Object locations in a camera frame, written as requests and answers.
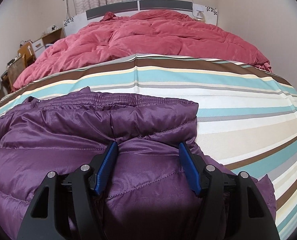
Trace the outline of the purple quilted down jacket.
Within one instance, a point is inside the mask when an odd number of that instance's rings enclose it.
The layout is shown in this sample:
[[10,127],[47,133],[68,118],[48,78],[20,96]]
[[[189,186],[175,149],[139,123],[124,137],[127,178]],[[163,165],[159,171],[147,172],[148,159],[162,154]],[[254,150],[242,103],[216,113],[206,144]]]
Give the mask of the purple quilted down jacket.
[[0,117],[0,239],[278,239],[268,177],[203,154],[198,104],[89,88]]

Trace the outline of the striped bed sheet mattress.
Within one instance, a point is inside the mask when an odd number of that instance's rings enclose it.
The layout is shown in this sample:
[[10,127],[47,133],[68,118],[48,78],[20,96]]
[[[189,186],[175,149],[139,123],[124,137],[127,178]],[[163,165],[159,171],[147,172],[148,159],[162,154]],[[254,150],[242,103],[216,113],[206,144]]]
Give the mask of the striped bed sheet mattress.
[[35,81],[0,102],[0,226],[11,239],[49,170],[70,172],[109,140],[121,148],[101,201],[110,238],[193,221],[198,199],[175,146],[247,171],[281,239],[297,227],[297,91],[240,63],[133,55]]

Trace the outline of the red quilted comforter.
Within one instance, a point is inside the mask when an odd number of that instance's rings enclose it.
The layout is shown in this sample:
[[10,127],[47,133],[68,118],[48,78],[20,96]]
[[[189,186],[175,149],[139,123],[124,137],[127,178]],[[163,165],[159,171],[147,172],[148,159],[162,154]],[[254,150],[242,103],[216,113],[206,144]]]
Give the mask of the red quilted comforter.
[[251,43],[213,24],[173,10],[112,12],[77,33],[56,41],[25,68],[17,91],[46,76],[134,54],[180,55],[237,61],[271,72],[270,61]]

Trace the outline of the wooden desk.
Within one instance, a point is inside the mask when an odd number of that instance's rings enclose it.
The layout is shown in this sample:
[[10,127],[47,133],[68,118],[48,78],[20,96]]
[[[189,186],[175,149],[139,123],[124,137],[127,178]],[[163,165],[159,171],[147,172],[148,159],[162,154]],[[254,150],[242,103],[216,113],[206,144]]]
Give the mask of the wooden desk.
[[7,70],[1,75],[1,83],[2,83],[2,86],[5,88],[6,92],[8,94],[10,94],[11,91],[12,91],[12,88],[11,88],[11,85],[10,85],[10,81],[9,81],[8,71]]

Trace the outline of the white drawer cabinet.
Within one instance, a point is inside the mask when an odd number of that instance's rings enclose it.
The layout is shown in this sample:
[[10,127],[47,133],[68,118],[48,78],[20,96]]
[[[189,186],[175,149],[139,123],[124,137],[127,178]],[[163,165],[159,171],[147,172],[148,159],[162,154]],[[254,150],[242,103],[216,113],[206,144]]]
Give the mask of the white drawer cabinet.
[[38,58],[46,49],[42,39],[33,42],[32,48],[36,58]]

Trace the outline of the wooden shelf cabinet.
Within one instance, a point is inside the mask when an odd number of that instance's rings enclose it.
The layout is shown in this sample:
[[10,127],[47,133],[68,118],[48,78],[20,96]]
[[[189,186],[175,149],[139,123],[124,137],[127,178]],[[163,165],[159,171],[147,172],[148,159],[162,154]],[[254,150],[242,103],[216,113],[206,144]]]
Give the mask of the wooden shelf cabinet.
[[48,44],[54,44],[56,41],[64,37],[65,35],[64,35],[63,29],[60,28],[42,36],[42,41],[43,41],[43,44],[46,46]]

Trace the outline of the bedside lamp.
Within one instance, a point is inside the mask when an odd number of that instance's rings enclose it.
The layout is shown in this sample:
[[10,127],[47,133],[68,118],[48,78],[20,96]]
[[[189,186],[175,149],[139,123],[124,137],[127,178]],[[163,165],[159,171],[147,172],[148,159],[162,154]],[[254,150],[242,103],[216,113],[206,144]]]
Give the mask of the bedside lamp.
[[192,11],[192,15],[193,15],[193,19],[195,21],[200,21],[200,22],[203,22],[205,23],[205,15],[202,11],[200,10],[193,10]]

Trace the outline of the white and grey headboard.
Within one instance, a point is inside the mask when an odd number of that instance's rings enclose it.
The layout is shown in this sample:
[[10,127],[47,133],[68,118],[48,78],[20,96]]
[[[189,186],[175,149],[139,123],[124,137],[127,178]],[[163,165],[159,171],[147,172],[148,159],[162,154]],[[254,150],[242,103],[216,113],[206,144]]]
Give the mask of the white and grey headboard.
[[217,24],[218,18],[218,10],[216,8],[195,4],[189,1],[134,0],[96,7],[64,20],[63,26],[65,35],[68,36],[75,34],[89,23],[101,21],[107,12],[112,12],[118,17],[124,17],[132,16],[140,11],[148,10],[173,10],[182,14],[186,14],[191,18],[193,18],[193,10],[200,10],[205,15],[205,23],[213,25]]

